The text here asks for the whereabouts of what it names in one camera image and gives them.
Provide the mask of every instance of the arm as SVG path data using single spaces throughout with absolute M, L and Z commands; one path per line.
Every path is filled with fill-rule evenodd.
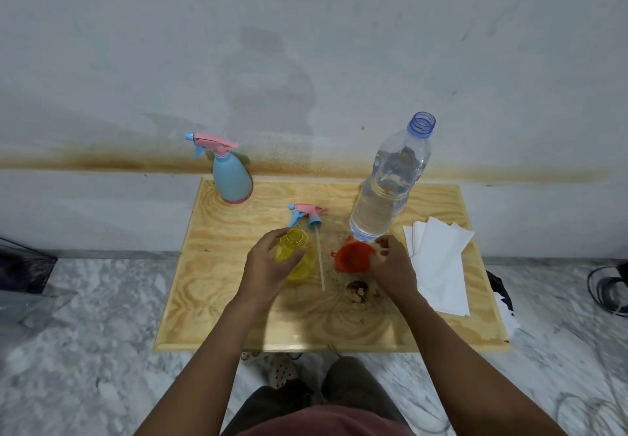
M 275 263 L 270 250 L 288 228 L 264 234 L 246 258 L 240 289 L 199 350 L 135 433 L 218 435 L 242 346 L 258 314 L 269 307 L 305 249 Z
M 404 246 L 391 235 L 377 242 L 386 259 L 373 261 L 373 276 L 407 321 L 456 434 L 565 436 L 541 408 L 429 306 L 416 288 L 416 275 Z

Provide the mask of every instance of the hand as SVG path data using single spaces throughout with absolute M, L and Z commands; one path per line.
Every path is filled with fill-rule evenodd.
M 277 296 L 288 274 L 301 261 L 306 251 L 305 248 L 296 250 L 285 261 L 278 263 L 270 257 L 270 250 L 288 229 L 290 228 L 285 227 L 269 231 L 251 248 L 246 257 L 242 282 L 236 297 L 253 301 L 263 308 Z
M 379 286 L 395 303 L 418 294 L 416 274 L 404 245 L 390 234 L 380 236 L 375 242 L 383 248 L 381 255 L 386 257 L 381 261 L 376 255 L 369 255 L 371 272 Z

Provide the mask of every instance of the marble floor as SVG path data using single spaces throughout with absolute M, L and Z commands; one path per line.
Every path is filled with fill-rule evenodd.
M 598 428 L 598 434 L 624 434 L 614 421 L 628 409 L 628 322 L 604 313 L 588 296 L 585 278 L 593 266 L 505 263 L 487 269 L 504 281 L 522 329 L 511 352 L 485 357 L 558 416 L 570 435 L 593 434 L 589 425 L 603 425 L 600 420 L 610 432 Z M 47 328 L 4 359 L 0 433 L 131 434 L 190 359 L 152 352 L 175 265 L 60 259 L 49 290 L 75 295 Z M 453 434 L 420 355 L 357 356 L 417 434 Z M 304 354 L 298 364 L 308 368 L 310 381 L 320 381 L 332 361 L 331 355 Z M 225 423 L 264 384 L 264 371 L 263 361 L 240 363 Z M 588 419 L 590 408 L 601 408 L 595 422 Z

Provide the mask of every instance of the person's left hand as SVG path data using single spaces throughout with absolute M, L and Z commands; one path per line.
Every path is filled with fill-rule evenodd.
M 255 302 L 263 308 L 277 296 L 288 274 L 301 261 L 306 251 L 305 248 L 296 250 L 285 261 L 278 263 L 270 257 L 270 250 L 288 229 L 290 228 L 285 227 L 269 231 L 251 248 L 246 257 L 242 282 L 236 297 Z

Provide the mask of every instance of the wooden board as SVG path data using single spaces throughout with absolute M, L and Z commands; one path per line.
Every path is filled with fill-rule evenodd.
M 365 275 L 334 268 L 331 250 L 347 239 L 349 215 L 357 199 L 356 182 L 312 182 L 256 179 L 251 198 L 239 205 L 224 203 L 213 180 L 202 178 L 177 272 L 170 289 L 154 349 L 189 351 L 199 347 L 240 284 L 247 252 L 267 231 L 290 220 L 288 203 L 309 202 L 328 207 L 320 228 L 326 290 L 318 267 L 300 284 L 288 283 L 270 312 L 249 333 L 246 348 L 265 351 L 416 352 L 401 314 Z M 435 216 L 471 229 L 457 185 L 416 185 L 391 232 L 405 243 L 402 225 Z M 306 219 L 298 224 L 307 228 Z M 442 314 L 475 349 L 508 349 L 506 331 L 489 284 L 482 257 L 469 243 L 462 255 L 471 316 Z M 367 301 L 353 302 L 350 281 L 369 285 Z

